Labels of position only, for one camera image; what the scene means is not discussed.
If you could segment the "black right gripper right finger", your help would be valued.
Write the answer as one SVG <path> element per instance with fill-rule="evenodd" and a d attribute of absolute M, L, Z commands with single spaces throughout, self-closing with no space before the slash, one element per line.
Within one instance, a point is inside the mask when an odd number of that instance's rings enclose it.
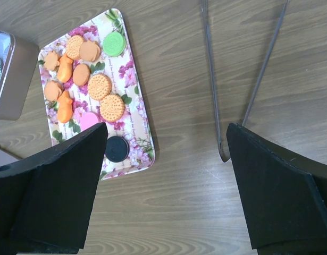
<path fill-rule="evenodd" d="M 227 140 L 253 249 L 327 249 L 327 165 L 237 123 Z"/>

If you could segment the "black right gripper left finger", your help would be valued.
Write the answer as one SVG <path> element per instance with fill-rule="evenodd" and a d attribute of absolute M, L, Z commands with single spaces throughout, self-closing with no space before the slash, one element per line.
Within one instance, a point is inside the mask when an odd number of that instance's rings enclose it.
<path fill-rule="evenodd" d="M 0 250 L 83 249 L 107 136 L 98 123 L 0 167 Z"/>

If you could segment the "metal tongs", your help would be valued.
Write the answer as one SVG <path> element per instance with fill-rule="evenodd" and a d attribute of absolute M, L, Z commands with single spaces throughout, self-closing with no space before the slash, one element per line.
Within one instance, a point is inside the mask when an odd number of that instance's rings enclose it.
<path fill-rule="evenodd" d="M 274 45 L 278 38 L 278 34 L 280 28 L 283 23 L 283 19 L 287 10 L 288 1 L 285 1 L 282 11 L 280 13 L 280 17 L 278 23 L 276 25 L 276 29 L 274 31 L 273 37 L 268 47 L 268 51 L 265 55 L 261 70 L 259 72 L 253 93 L 251 95 L 249 104 L 247 106 L 244 119 L 242 120 L 242 126 L 246 125 L 246 122 L 249 118 L 249 114 L 253 107 L 257 92 L 262 82 L 262 78 L 264 76 L 265 70 L 267 68 L 269 59 L 272 55 Z M 213 99 L 213 111 L 214 111 L 214 121 L 215 121 L 215 129 L 216 129 L 216 143 L 217 143 L 217 150 L 219 157 L 222 163 L 227 163 L 231 158 L 227 157 L 222 149 L 222 131 L 221 131 L 221 122 L 220 122 L 220 110 L 219 104 L 217 100 L 217 88 L 216 88 L 216 75 L 214 70 L 214 60 L 213 60 L 213 47 L 212 47 L 212 40 L 211 40 L 211 27 L 208 20 L 208 1 L 201 1 L 200 2 L 200 9 L 202 14 L 202 22 L 203 22 L 203 29 L 204 29 L 204 40 L 205 40 L 205 47 L 206 47 L 206 56 L 208 62 L 208 69 L 209 69 L 209 78 L 210 78 L 210 85 L 211 85 L 211 92 L 212 92 L 212 99 Z"/>

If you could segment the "pink sandwich cookie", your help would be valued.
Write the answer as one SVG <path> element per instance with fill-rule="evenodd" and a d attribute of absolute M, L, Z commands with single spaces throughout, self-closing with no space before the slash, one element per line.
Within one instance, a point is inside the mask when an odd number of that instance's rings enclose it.
<path fill-rule="evenodd" d="M 82 117 L 80 119 L 81 131 L 87 130 L 99 122 L 100 122 L 100 119 L 96 113 L 86 112 L 82 115 Z"/>

